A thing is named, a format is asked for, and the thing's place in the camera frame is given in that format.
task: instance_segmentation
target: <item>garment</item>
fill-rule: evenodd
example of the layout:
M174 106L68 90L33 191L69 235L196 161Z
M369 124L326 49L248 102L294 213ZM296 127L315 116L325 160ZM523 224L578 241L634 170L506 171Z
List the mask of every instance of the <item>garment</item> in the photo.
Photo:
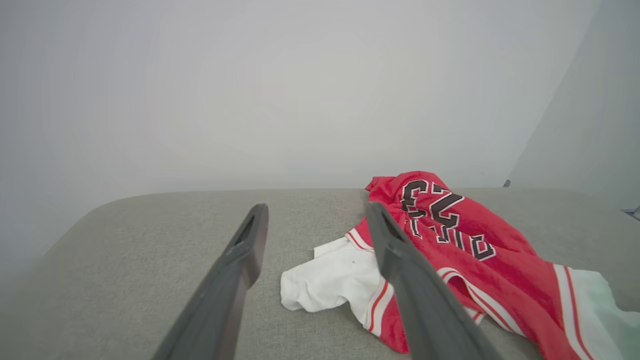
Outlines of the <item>garment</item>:
M598 273L549 263L525 237L479 203L452 193L436 175L375 177L369 201L382 203L479 323L539 345L547 360L630 359L640 353L640 314L624 313ZM345 237L281 278L282 304L319 311L349 302L358 321L408 352L393 286L378 272L364 219Z

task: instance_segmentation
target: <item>clothing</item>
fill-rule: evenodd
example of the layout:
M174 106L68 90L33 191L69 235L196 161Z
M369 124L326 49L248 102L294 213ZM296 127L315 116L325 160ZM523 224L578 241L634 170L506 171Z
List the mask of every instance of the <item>clothing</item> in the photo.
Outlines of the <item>clothing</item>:
M489 315L538 344L547 360L623 359L640 351L640 314L617 309L600 274L539 258L518 230L449 191L436 175L375 177L367 190L477 323ZM312 261L284 272L281 296L291 310L319 311L349 301L367 330L398 352L409 350L393 286L378 272L366 219L345 237L314 249Z

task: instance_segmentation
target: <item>white sleeve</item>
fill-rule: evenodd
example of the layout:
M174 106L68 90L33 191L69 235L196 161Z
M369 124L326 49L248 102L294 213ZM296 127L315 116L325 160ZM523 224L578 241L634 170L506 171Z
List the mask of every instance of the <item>white sleeve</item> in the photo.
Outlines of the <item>white sleeve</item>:
M314 313L348 301L353 314L364 324L369 301L383 281L374 252L339 238L316 247L314 257L282 273L282 305Z

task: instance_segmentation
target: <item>gray table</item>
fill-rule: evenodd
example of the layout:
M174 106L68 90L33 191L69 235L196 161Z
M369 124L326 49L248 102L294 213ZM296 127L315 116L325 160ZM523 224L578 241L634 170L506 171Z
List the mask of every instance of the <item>gray table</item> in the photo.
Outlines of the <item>gray table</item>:
M459 189L521 230L555 263L601 272L618 306L640 311L640 222L563 190ZM280 274L364 216L364 190L144 195L84 216L11 295L3 359L147 359L252 205L269 205L264 268L250 290L236 359L408 359L357 323L348 305L306 313L280 305ZM505 359L540 359L490 319Z

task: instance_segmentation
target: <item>red stripe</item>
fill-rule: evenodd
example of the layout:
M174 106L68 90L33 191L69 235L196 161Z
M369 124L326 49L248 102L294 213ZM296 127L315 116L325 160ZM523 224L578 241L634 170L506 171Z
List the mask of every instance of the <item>red stripe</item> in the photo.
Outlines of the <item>red stripe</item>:
M459 272L455 272L455 271L448 271L446 273L444 273L444 275L442 276L442 279L444 279L448 274L451 274L452 272L456 273L456 274L460 274ZM500 314L498 314L498 312L491 306L489 305L486 301L484 301L484 299L482 297L480 297L472 288L471 286L467 286L467 290L471 291L486 307L489 308L489 310L491 310L492 313L495 314L495 316L498 317L498 319L500 319L500 321L502 321L502 323L504 324L504 326L509 329L511 332L515 332L513 331L513 329L509 326L509 324L504 321L504 319L502 318L502 316L500 316Z
M378 306L380 299L382 299L382 296L384 296L384 294L387 292L388 286L389 286L389 283L385 281L385 287L382 288L382 292L380 293L376 301L373 303L373 306L371 307L371 326L369 327L369 331L373 331L373 313L376 311L376 306Z
M575 334L578 337L578 342L580 343L580 347L582 347L583 351L587 356L593 360L593 357L587 351L587 348L584 346L582 342L582 336L580 335L580 326L578 324L578 309L575 305L575 295L573 294L573 283L571 282L571 275L569 274L569 269L565 266L564 272L566 272L566 279L569 282L569 292L571 293L571 304L573 306L573 325L575 326Z
M366 250L365 248L360 246L360 244L356 241L356 238L354 238L353 235L351 235L351 233L347 233L347 235L349 235L349 237L353 240L353 243L356 244L357 247L361 248L362 250Z

